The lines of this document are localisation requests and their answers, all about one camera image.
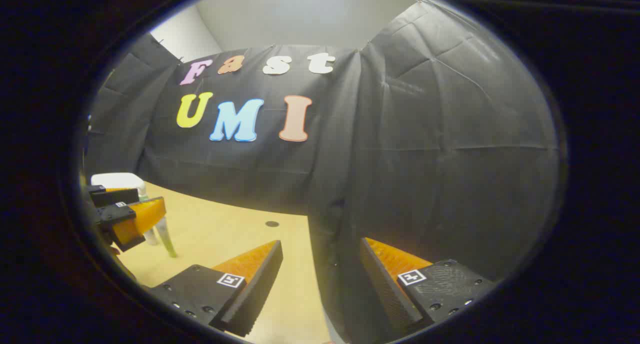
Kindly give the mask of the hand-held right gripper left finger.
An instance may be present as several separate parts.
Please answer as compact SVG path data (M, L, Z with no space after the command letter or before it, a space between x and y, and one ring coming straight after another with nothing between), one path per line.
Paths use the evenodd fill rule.
M192 265L149 293L199 326L248 335L282 264L282 244L273 240L207 268Z

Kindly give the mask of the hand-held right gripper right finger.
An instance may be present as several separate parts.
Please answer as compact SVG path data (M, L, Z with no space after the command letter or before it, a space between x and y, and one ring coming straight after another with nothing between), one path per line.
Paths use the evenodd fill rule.
M359 242L359 256L400 336L464 312L496 285L457 260L430 262L368 237Z

